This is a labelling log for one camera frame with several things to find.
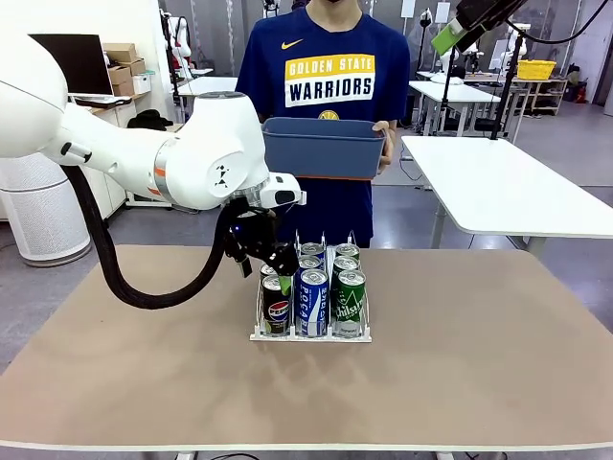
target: navy blue t-shirt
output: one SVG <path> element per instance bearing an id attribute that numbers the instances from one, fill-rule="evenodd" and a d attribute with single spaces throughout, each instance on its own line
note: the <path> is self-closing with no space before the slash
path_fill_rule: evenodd
<path id="1" fill-rule="evenodd" d="M 240 69 L 237 91 L 265 117 L 369 122 L 404 116 L 409 83 L 406 38 L 363 14 L 351 31 L 330 33 L 305 9 L 256 24 Z M 299 179 L 306 206 L 284 217 L 279 239 L 331 244 L 373 237 L 368 181 Z"/>

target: black pole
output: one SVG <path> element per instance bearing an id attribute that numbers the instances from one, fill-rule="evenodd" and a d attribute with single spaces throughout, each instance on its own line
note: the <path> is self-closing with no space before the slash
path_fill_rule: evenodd
<path id="1" fill-rule="evenodd" d="M 447 108 L 449 107 L 449 99 L 447 98 L 449 94 L 449 83 L 451 82 L 451 71 L 453 70 L 453 61 L 456 59 L 456 48 L 455 46 L 451 48 L 451 57 L 449 60 L 449 68 L 447 69 L 447 79 L 444 82 L 444 91 L 443 91 L 443 101 L 441 102 L 441 113 L 440 116 L 443 119 L 441 123 L 442 126 L 437 126 L 437 132 L 439 130 L 444 131 L 444 124 L 447 121 Z"/>
<path id="2" fill-rule="evenodd" d="M 425 39 L 425 27 L 421 33 L 420 57 L 418 57 L 418 71 L 421 70 L 421 53 L 423 53 L 423 40 Z"/>
<path id="3" fill-rule="evenodd" d="M 507 79 L 505 80 L 505 87 L 502 90 L 502 96 L 500 97 L 500 103 L 498 104 L 498 110 L 496 111 L 496 121 L 494 128 L 491 132 L 491 139 L 495 141 L 498 139 L 498 131 L 500 130 L 500 124 L 502 123 L 502 117 L 507 107 L 507 101 L 509 100 L 509 93 L 511 92 L 511 85 L 513 83 L 513 77 L 515 77 L 515 69 L 517 68 L 517 62 L 519 61 L 519 51 L 521 45 L 524 43 L 524 36 L 519 34 L 515 40 L 515 49 L 513 50 L 513 56 L 511 57 L 511 64 L 509 64 L 509 70 L 507 71 Z"/>
<path id="4" fill-rule="evenodd" d="M 169 29 L 169 21 L 164 16 L 162 12 L 160 12 L 160 19 L 162 20 L 162 32 L 164 33 L 164 38 L 166 39 L 166 60 L 169 63 L 170 69 L 170 81 L 172 81 L 172 99 L 174 100 L 175 105 L 181 104 L 181 98 L 179 96 L 179 86 L 176 81 L 176 73 L 174 72 L 174 65 L 172 64 L 172 45 L 170 44 L 170 29 Z"/>

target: neck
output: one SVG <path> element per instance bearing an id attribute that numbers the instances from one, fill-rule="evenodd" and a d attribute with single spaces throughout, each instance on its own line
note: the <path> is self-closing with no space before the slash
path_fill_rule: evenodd
<path id="1" fill-rule="evenodd" d="M 346 32 L 352 30 L 362 18 L 362 10 L 357 0 L 312 0 L 306 6 L 311 20 L 328 32 Z"/>

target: gray storage container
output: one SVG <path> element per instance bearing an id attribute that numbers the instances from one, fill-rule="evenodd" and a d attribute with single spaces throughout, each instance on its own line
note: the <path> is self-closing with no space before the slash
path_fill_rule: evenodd
<path id="1" fill-rule="evenodd" d="M 264 123 L 266 164 L 296 177 L 371 180 L 385 135 L 355 120 L 271 118 Z"/>

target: yellow basket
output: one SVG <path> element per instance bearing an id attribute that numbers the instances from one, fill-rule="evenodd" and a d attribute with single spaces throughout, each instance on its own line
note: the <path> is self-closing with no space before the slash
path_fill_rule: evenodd
<path id="1" fill-rule="evenodd" d="M 520 80 L 548 80 L 556 67 L 552 60 L 520 60 L 517 65 Z"/>

